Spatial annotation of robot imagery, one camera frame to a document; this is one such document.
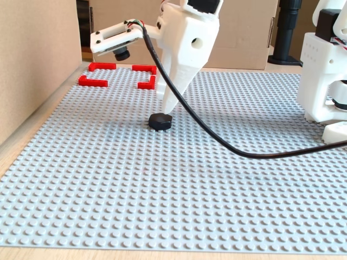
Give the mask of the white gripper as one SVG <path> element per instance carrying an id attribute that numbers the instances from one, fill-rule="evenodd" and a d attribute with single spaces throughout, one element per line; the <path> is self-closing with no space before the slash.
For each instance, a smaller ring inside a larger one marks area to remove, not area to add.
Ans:
<path id="1" fill-rule="evenodd" d="M 163 61 L 171 82 L 182 95 L 208 62 L 220 28 L 223 1 L 162 1 L 157 19 L 157 44 L 172 61 Z M 162 113 L 169 114 L 178 103 L 164 77 L 157 75 L 156 94 L 162 96 Z"/>

